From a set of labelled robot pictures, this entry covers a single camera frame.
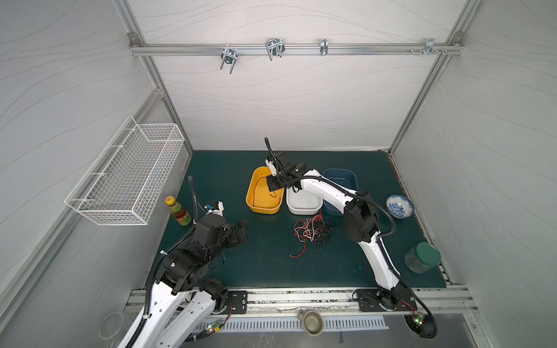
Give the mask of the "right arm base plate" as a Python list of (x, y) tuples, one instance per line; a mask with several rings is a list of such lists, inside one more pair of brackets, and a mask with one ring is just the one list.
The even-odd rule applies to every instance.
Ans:
[(418, 305), (407, 292), (398, 294), (384, 289), (357, 289), (352, 293), (352, 300), (358, 304), (361, 312), (413, 312)]

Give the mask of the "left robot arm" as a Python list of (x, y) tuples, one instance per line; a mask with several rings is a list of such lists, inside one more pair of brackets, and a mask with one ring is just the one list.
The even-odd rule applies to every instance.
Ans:
[(200, 333), (194, 329), (232, 306), (227, 303), (227, 285), (207, 273), (224, 250), (248, 239), (245, 220), (231, 224), (209, 213), (197, 221), (185, 239), (163, 252), (149, 274), (144, 306), (120, 347), (180, 347), (214, 334), (215, 326)]

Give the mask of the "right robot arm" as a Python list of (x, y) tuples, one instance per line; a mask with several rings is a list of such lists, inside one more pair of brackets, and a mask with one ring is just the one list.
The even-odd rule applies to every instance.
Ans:
[(367, 191), (345, 188), (325, 178), (316, 169), (306, 164), (294, 164), (284, 152), (269, 150), (265, 159), (271, 175), (266, 177), (270, 191), (296, 188), (307, 191), (333, 205), (343, 216), (343, 231), (356, 242), (372, 268), (377, 292), (371, 298), (386, 311), (396, 310), (411, 295), (411, 288), (401, 279), (384, 245), (386, 236), (380, 231), (379, 214), (382, 212), (390, 222), (390, 233), (396, 224), (390, 213), (372, 200)]

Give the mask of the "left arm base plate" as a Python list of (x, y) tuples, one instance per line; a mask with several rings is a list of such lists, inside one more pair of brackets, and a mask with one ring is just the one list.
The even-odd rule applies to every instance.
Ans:
[(247, 291), (228, 291), (216, 302), (215, 312), (218, 314), (243, 315), (247, 312), (247, 303)]

